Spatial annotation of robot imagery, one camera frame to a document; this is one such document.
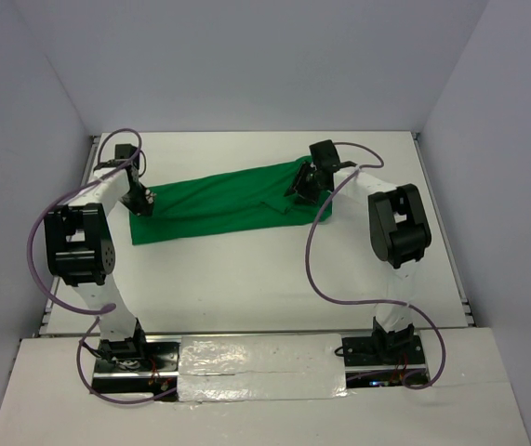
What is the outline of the green t shirt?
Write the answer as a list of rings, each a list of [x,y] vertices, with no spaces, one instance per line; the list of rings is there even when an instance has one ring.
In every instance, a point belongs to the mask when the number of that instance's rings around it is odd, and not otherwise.
[[[287,163],[152,186],[153,214],[129,217],[131,241],[144,245],[310,225],[329,193],[322,192],[315,204],[285,195],[300,166],[310,160],[304,156]]]

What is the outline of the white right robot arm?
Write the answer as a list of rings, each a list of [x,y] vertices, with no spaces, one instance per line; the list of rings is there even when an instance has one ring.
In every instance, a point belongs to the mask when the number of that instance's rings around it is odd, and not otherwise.
[[[314,283],[310,255],[314,233],[324,212],[338,195],[366,207],[372,252],[389,268],[392,278],[386,298],[360,302],[375,307],[372,333],[344,341],[335,354],[347,365],[401,365],[414,343],[411,282],[431,245],[430,224],[417,186],[411,183],[398,186],[368,174],[368,169],[384,166],[382,158],[366,146],[351,142],[346,145],[367,151],[378,163],[343,162],[335,142],[330,139],[316,142],[310,146],[312,159],[300,165],[285,195],[297,197],[300,203],[317,204],[323,193],[328,194],[311,225],[305,248],[307,279],[319,296],[324,293]]]

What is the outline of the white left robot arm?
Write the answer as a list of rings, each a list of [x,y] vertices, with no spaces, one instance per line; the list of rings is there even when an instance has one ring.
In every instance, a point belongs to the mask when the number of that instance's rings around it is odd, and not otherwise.
[[[94,168],[95,178],[124,168],[70,203],[55,205],[44,216],[49,271],[79,294],[89,310],[100,315],[100,344],[93,355],[127,371],[149,360],[145,333],[127,308],[113,278],[116,253],[108,215],[121,203],[132,216],[153,214],[155,194],[140,182],[140,149],[118,144],[114,158]]]

